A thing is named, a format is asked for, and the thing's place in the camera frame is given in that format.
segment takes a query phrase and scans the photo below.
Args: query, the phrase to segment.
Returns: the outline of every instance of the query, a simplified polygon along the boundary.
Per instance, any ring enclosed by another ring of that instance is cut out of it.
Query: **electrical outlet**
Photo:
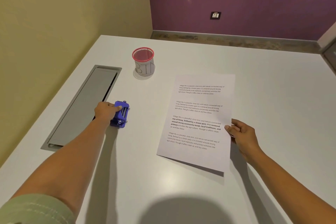
[[[221,18],[222,12],[211,12],[210,19],[211,20],[219,20]]]

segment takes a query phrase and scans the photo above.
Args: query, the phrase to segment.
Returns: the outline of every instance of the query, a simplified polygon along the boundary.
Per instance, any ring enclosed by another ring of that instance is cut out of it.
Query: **blue hole punch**
[[[115,113],[115,116],[110,122],[110,126],[117,128],[124,128],[127,123],[127,114],[129,110],[129,104],[126,101],[117,101],[114,106],[122,106],[122,109]]]

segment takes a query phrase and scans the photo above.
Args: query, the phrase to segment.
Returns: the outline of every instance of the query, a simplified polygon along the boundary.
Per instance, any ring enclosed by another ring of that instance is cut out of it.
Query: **purple wall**
[[[336,0],[150,0],[154,30],[317,40]],[[212,11],[222,12],[219,21]]]

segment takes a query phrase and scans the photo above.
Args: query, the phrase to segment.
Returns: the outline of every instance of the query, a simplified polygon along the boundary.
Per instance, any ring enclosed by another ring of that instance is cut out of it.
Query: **white desk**
[[[148,80],[133,77],[131,53],[142,46],[155,52]],[[112,155],[116,130],[107,132],[77,223],[290,223],[236,151],[224,178],[156,155],[176,74],[236,74],[233,117],[336,207],[336,76],[319,55],[113,36],[97,40],[2,166],[0,205],[52,154],[40,147],[94,65],[122,68],[108,101],[131,110]]]

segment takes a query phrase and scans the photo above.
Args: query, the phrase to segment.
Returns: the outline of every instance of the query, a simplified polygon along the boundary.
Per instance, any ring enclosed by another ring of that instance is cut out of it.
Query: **green sleeve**
[[[74,224],[72,211],[60,200],[42,194],[10,199],[0,208],[0,224]]]

